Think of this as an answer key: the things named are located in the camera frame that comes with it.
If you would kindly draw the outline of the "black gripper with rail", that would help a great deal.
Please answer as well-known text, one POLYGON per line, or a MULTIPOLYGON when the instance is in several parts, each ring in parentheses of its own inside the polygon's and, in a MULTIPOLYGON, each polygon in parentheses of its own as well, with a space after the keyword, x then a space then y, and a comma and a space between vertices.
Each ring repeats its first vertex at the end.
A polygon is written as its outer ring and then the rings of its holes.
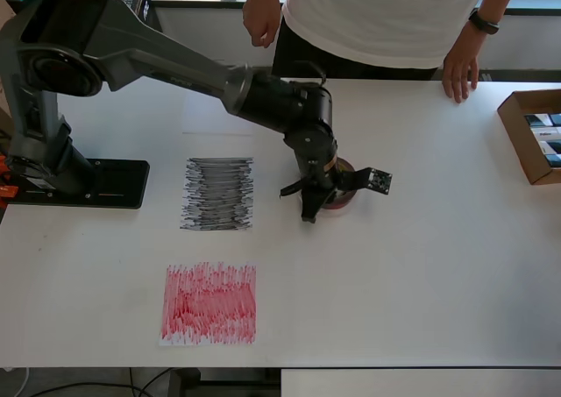
POLYGON ((351 202, 351 193, 340 189, 343 174, 339 171, 322 174, 319 178, 303 179, 301 191, 303 222, 314 223, 317 217, 332 217, 351 202))

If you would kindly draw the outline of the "person's left hand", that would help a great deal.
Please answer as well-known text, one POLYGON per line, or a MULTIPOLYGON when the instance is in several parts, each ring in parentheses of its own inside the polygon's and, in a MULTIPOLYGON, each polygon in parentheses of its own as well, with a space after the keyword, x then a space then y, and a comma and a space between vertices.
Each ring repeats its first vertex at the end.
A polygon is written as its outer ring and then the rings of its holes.
POLYGON ((466 23, 444 59, 442 85, 445 94, 462 103, 479 81, 478 55, 486 34, 466 23))

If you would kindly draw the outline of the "person's right hand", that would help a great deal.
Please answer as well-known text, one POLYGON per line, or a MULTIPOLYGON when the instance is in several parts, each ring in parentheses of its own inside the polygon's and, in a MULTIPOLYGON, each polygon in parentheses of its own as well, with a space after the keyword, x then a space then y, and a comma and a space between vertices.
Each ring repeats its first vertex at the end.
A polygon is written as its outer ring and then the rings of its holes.
POLYGON ((242 12, 252 45, 263 48, 272 45, 281 21, 280 1, 246 0, 242 12))

